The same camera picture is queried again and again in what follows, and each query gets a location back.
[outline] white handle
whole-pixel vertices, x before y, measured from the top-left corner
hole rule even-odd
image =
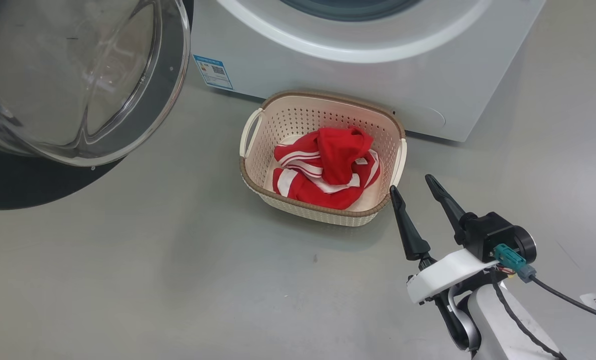
[[[249,119],[247,119],[247,123],[245,123],[245,129],[242,131],[242,135],[240,137],[240,156],[243,158],[245,154],[249,152],[249,144],[247,144],[247,136],[250,134],[250,130],[252,130],[252,126],[254,125],[254,121],[259,117],[260,113],[262,112],[262,107],[259,107],[254,112],[251,113]]]
[[[398,153],[396,155],[397,162],[396,166],[394,167],[394,172],[391,175],[391,184],[398,186],[398,182],[401,180],[401,176],[403,175],[403,169],[405,169],[405,161],[407,160],[407,140],[400,139],[400,148],[398,149]]]

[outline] teal connector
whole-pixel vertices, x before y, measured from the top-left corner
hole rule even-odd
[[[519,272],[527,265],[525,258],[518,255],[506,244],[499,244],[494,248],[494,258],[500,262],[500,265],[515,272]]]

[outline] robotic arm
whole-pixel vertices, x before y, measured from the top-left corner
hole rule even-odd
[[[482,217],[465,212],[433,175],[424,178],[451,223],[456,244],[463,249],[440,260],[431,257],[429,243],[416,230],[403,197],[392,186],[391,202],[405,256],[419,262],[420,272],[407,280],[411,300],[419,305],[434,303],[453,342],[474,360],[565,359],[501,282],[516,273],[525,283],[533,281],[595,315],[596,295],[581,296],[585,305],[542,283],[530,265],[536,260],[536,243],[524,228],[496,212]],[[463,294],[467,295],[457,303]]]

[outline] blue and white sticker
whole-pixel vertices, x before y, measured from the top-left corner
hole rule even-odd
[[[204,78],[204,83],[210,87],[216,87],[220,89],[233,90],[232,81],[229,80],[227,70],[225,70],[225,64],[222,61],[209,59],[208,57],[202,57],[199,55],[193,55],[195,64],[198,66],[198,70]]]

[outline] gray connector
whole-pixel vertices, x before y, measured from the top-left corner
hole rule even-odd
[[[536,269],[531,265],[524,265],[518,271],[515,272],[518,274],[518,278],[522,279],[525,284],[531,283],[531,278],[529,276],[536,275]]]

